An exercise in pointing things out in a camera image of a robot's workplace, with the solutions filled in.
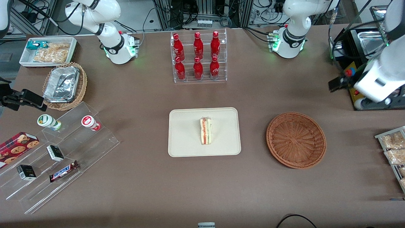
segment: red bottle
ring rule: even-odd
[[[220,55],[220,39],[218,31],[214,31],[212,33],[212,41],[211,41],[211,57],[212,56],[219,56]]]
[[[202,60],[204,58],[204,45],[199,32],[194,33],[194,53]]]
[[[218,63],[218,56],[212,57],[212,62],[209,65],[209,71],[211,72],[211,79],[218,79],[218,72],[220,70],[220,64]]]
[[[173,39],[175,40],[173,47],[175,49],[175,54],[176,56],[180,57],[180,61],[184,60],[184,48],[183,44],[181,43],[179,39],[179,34],[175,33],[173,34]]]
[[[177,77],[179,78],[180,81],[184,81],[185,80],[185,69],[184,69],[184,65],[180,60],[180,57],[176,56],[175,57],[175,70],[176,70],[176,74]]]
[[[203,79],[203,65],[200,63],[200,58],[194,58],[194,77],[197,81],[201,81]]]

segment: empty wicker basket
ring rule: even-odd
[[[273,156],[295,169],[315,166],[326,151],[322,129],[313,119],[297,112],[275,117],[267,127],[266,139]]]

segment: red cookie box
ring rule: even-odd
[[[0,169],[39,144],[37,137],[20,132],[0,144]]]

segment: round basket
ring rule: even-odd
[[[267,145],[282,164],[307,169],[318,164],[326,151],[326,138],[309,116],[287,112],[275,117],[267,127]]]
[[[83,68],[77,63],[69,62],[69,63],[62,64],[60,66],[57,66],[57,68],[60,68],[60,67],[77,67],[80,70],[79,81],[77,82],[75,99],[70,103],[50,103],[50,102],[47,102],[44,100],[44,104],[46,104],[48,106],[48,108],[51,108],[51,109],[57,109],[59,111],[67,111],[69,109],[72,109],[72,108],[78,106],[80,104],[80,102],[83,100],[84,94],[86,93],[87,76],[86,76],[86,72],[84,72]],[[45,79],[44,86],[42,87],[42,92],[45,92],[50,75],[51,75],[51,73],[49,73],[48,77]]]

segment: table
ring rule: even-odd
[[[355,112],[347,91],[329,93],[338,71],[328,58],[327,28],[313,26],[294,59],[228,29],[228,81],[197,85],[173,82],[170,33],[147,34],[139,58],[125,65],[111,63],[96,37],[77,37],[74,61],[88,76],[84,101],[122,143],[33,215],[1,197],[0,226],[190,228],[212,221],[218,228],[259,228],[274,227],[288,213],[318,227],[403,226],[405,202],[388,200],[403,194],[374,135],[404,125],[405,110]],[[22,67],[15,89],[41,94],[48,72]],[[169,112],[217,107],[238,110],[241,153],[170,157]],[[311,169],[288,168],[267,148],[268,123],[289,111],[309,115],[325,132],[325,157]],[[40,131],[40,114],[6,110],[0,141]],[[301,218],[281,227],[293,224],[310,227]]]

